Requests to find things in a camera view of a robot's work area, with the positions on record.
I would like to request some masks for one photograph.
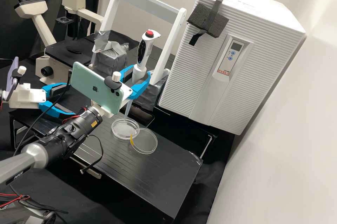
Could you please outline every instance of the purple phone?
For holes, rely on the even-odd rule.
[[[7,74],[7,85],[6,85],[6,91],[9,92],[7,97],[3,97],[6,101],[8,101],[13,93],[13,91],[15,90],[17,84],[18,84],[18,80],[14,79],[13,81],[13,77],[12,77],[12,72],[15,69],[18,69],[19,67],[19,58],[16,56],[13,60],[13,63],[11,65],[11,67],[9,68],[8,74]]]

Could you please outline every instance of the white chiller unit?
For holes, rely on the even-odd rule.
[[[216,0],[196,0],[212,8]],[[159,106],[194,121],[240,135],[298,51],[305,30],[273,0],[223,0],[229,19],[218,38],[188,24]]]

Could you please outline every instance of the ribbed white casing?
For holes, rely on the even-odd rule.
[[[187,25],[159,100],[160,107],[237,135],[242,133],[305,39],[304,29],[284,5],[272,0],[248,1],[249,4],[245,0],[223,1],[218,13],[229,22],[219,38],[204,34],[191,46],[189,41],[199,29]],[[200,3],[212,8],[214,2],[196,0],[194,7]],[[196,107],[205,81],[219,61],[227,34],[250,41],[251,50],[239,57],[221,98],[214,100],[209,94],[209,104]],[[210,107],[211,116],[206,121],[192,113]]]

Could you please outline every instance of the yellow tape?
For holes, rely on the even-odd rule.
[[[95,127],[97,125],[97,121],[94,121],[92,124],[91,124],[91,127]]]
[[[132,144],[132,146],[134,146],[133,140],[132,140],[132,134],[130,135],[130,142]]]

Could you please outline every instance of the black foam block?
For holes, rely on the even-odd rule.
[[[199,29],[205,29],[204,24],[207,21],[211,11],[211,8],[203,4],[198,4],[188,18],[187,22]],[[210,27],[207,29],[207,34],[214,38],[218,38],[227,25],[228,21],[228,18],[217,13]]]

